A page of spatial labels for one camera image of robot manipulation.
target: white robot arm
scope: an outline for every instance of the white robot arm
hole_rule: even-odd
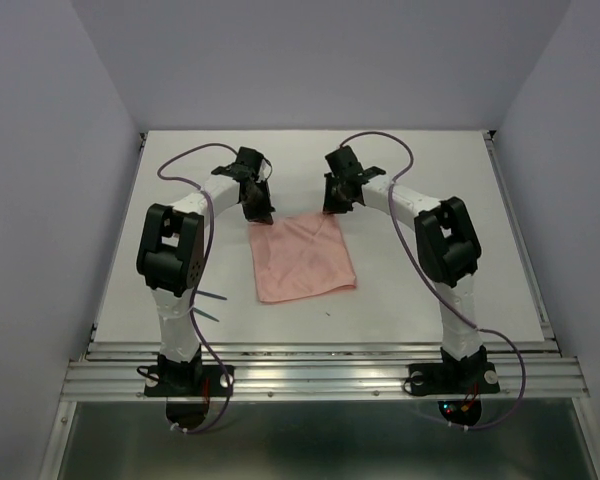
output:
[[[380,175],[362,185],[362,196],[365,206],[380,210],[389,215],[389,185],[387,175]],[[440,200],[427,197],[402,185],[393,190],[393,200],[398,221],[415,230],[414,220],[422,212],[429,212],[440,207]],[[473,275],[466,275],[457,281],[455,287],[446,283],[433,282],[438,293],[454,305],[464,316],[473,319]],[[454,313],[440,303],[442,316],[442,348],[456,360],[470,357],[482,346],[480,335],[462,322]]]
[[[242,147],[234,163],[211,172],[202,189],[211,198],[214,217],[240,204],[248,221],[273,222],[264,162],[261,153]],[[205,267],[204,229],[210,218],[209,203],[201,192],[168,206],[154,204],[147,211],[136,267],[151,288],[160,321],[158,365],[149,369],[151,378],[163,384],[154,388],[155,396],[191,392],[199,384],[200,341],[189,309]],[[164,241],[170,237],[177,237],[177,245]]]
[[[325,213],[347,213],[359,203],[391,215],[391,179],[384,170],[363,169],[349,146],[341,146],[326,159],[331,172],[325,174]],[[428,277],[439,298],[472,322],[460,319],[440,303],[442,363],[409,365],[410,378],[405,382],[410,384],[409,393],[462,393],[474,385],[482,393],[497,393],[497,383],[489,384],[484,379],[494,367],[487,361],[473,320],[473,275],[482,250],[464,202],[456,197],[432,198],[401,185],[394,186],[392,199],[396,220],[416,234],[416,266]]]

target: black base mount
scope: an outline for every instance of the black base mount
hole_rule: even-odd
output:
[[[225,365],[233,377],[235,368]],[[158,364],[147,367],[146,397],[226,397],[227,382],[220,366],[203,365],[201,351],[188,363],[173,362],[158,355]]]
[[[500,392],[498,374],[487,361],[484,346],[470,357],[456,360],[442,350],[442,363],[414,363],[407,366],[409,378],[404,390],[414,397],[464,395],[474,386],[480,395]]]

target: purple cable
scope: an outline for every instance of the purple cable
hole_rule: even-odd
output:
[[[465,428],[464,425],[459,425],[459,424],[449,422],[450,425],[454,425],[456,427],[462,428],[463,430],[465,430],[465,429],[486,430],[488,428],[495,427],[496,425],[499,425],[502,422],[504,422],[509,416],[511,416],[518,409],[518,407],[520,406],[520,403],[522,402],[522,399],[524,398],[524,392],[527,388],[527,369],[525,367],[524,359],[522,358],[522,354],[520,353],[520,350],[518,350],[518,347],[516,347],[515,344],[506,335],[504,335],[501,332],[498,332],[497,330],[491,330],[488,328],[479,328],[478,325],[476,325],[473,321],[471,321],[469,318],[467,318],[465,315],[463,315],[462,312],[458,311],[451,303],[449,303],[447,300],[445,300],[436,291],[436,289],[433,287],[433,285],[431,285],[426,274],[422,271],[422,268],[420,268],[420,264],[418,264],[416,258],[413,255],[413,252],[411,251],[411,248],[409,248],[409,245],[407,244],[407,240],[404,238],[404,234],[402,233],[402,230],[400,229],[400,224],[398,223],[398,218],[396,216],[396,211],[395,211],[395,209],[396,209],[395,201],[393,199],[393,190],[395,188],[395,185],[396,185],[398,179],[400,177],[402,177],[405,173],[407,173],[409,170],[411,170],[411,168],[413,167],[413,164],[415,161],[413,152],[411,151],[411,148],[409,148],[409,145],[407,145],[404,141],[400,140],[395,135],[391,135],[390,133],[386,133],[386,132],[373,131],[373,130],[366,131],[366,132],[360,132],[360,133],[356,133],[355,135],[351,135],[350,137],[344,139],[340,143],[340,146],[344,147],[347,143],[349,143],[354,138],[364,137],[367,135],[378,135],[381,137],[389,138],[389,139],[399,143],[400,145],[402,145],[402,147],[409,154],[409,163],[407,164],[407,166],[405,168],[403,168],[402,170],[400,170],[391,179],[391,184],[389,185],[389,214],[391,216],[391,222],[393,223],[393,227],[395,228],[396,233],[398,234],[398,239],[400,240],[400,243],[402,244],[402,248],[404,248],[404,251],[407,253],[409,260],[411,261],[413,268],[415,268],[416,272],[418,273],[418,276],[420,277],[420,279],[424,282],[424,284],[429,289],[429,291],[433,294],[433,296],[436,297],[440,303],[442,303],[446,308],[448,308],[451,311],[451,313],[453,313],[456,317],[458,317],[462,322],[464,322],[465,324],[467,324],[469,327],[473,328],[474,330],[477,330],[478,332],[490,333],[491,335],[496,335],[497,337],[502,338],[505,342],[507,342],[509,344],[509,346],[513,349],[513,352],[518,357],[518,361],[520,362],[520,370],[522,372],[522,375],[521,375],[522,380],[520,383],[520,393],[518,394],[518,398],[516,399],[515,403],[513,404],[513,406],[507,413],[505,413],[499,419],[494,420],[493,422],[489,422],[489,423],[485,423],[483,425],[478,425],[478,426],[473,426],[473,427]],[[433,418],[433,417],[428,417],[428,418],[435,420],[437,422],[446,423],[437,418]]]
[[[197,152],[199,150],[202,150],[204,148],[209,148],[209,147],[226,148],[227,150],[231,151],[234,155],[238,155],[238,152],[233,147],[230,147],[229,145],[226,145],[224,143],[205,143],[204,145],[199,145],[197,147],[194,147],[190,150],[187,150],[186,152],[182,152],[179,155],[176,155],[175,157],[173,157],[170,160],[167,160],[158,169],[158,172],[157,172],[158,177],[161,180],[183,182],[183,183],[186,183],[187,185],[191,185],[193,188],[197,189],[202,194],[202,196],[205,198],[205,200],[207,201],[207,210],[209,211],[209,240],[207,241],[207,248],[204,252],[204,265],[205,266],[207,265],[207,261],[209,260],[209,254],[211,253],[211,245],[213,244],[213,234],[215,232],[215,217],[214,217],[214,213],[213,213],[213,201],[211,200],[211,197],[209,196],[209,194],[202,189],[202,186],[197,184],[193,180],[189,180],[188,178],[185,178],[185,177],[167,177],[167,176],[163,175],[162,172],[164,171],[165,168],[167,168],[173,162],[181,159],[182,157],[189,155],[190,153],[194,153],[194,152]],[[218,365],[220,366],[220,369],[222,370],[224,377],[227,380],[227,398],[224,402],[224,405],[222,406],[222,409],[220,410],[218,415],[216,415],[216,418],[214,418],[211,423],[209,423],[208,425],[205,425],[202,428],[185,431],[184,429],[180,428],[179,426],[176,426],[175,424],[171,425],[172,428],[175,428],[179,432],[186,433],[186,434],[197,434],[197,433],[203,433],[203,432],[209,431],[210,428],[212,428],[216,423],[218,423],[220,421],[220,419],[222,418],[224,413],[227,411],[227,407],[229,406],[229,400],[231,399],[231,394],[233,393],[233,382],[231,381],[231,375],[229,374],[227,367],[222,362],[220,357],[216,354],[216,352],[213,351],[213,348],[211,348],[211,345],[209,345],[209,342],[207,342],[207,340],[204,338],[204,335],[202,335],[202,332],[200,331],[200,328],[198,327],[198,322],[196,322],[196,318],[193,314],[193,309],[191,308],[193,306],[195,295],[196,295],[196,291],[194,290],[191,293],[191,298],[189,299],[189,317],[191,318],[191,324],[193,325],[193,329],[195,330],[196,335],[198,335],[198,338],[200,339],[200,343],[202,343],[202,345],[204,345],[204,348],[207,349],[207,351],[211,354],[213,359],[218,363]]]

